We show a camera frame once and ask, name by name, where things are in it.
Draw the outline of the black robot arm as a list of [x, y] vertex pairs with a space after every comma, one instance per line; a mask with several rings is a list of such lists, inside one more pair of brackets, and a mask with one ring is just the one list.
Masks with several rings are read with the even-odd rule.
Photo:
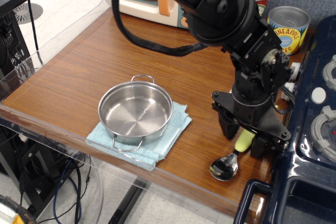
[[276, 96], [290, 80], [289, 59], [271, 26], [260, 17], [255, 0], [175, 0], [190, 33], [201, 44], [230, 54], [235, 82], [230, 93], [212, 93], [213, 109], [227, 138], [239, 127], [255, 134], [251, 154], [283, 151], [291, 138], [278, 119]]

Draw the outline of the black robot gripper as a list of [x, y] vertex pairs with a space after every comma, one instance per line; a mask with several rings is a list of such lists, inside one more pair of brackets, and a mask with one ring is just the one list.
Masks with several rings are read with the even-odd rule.
[[214, 91], [212, 99], [212, 106], [229, 112], [229, 115], [223, 112], [218, 114], [222, 132], [228, 140], [235, 136], [240, 126], [260, 133], [252, 140], [252, 157], [261, 157], [269, 150], [270, 142], [274, 150], [283, 151], [287, 148], [291, 133], [276, 116], [271, 97], [264, 96], [252, 101], [233, 88], [231, 93]]

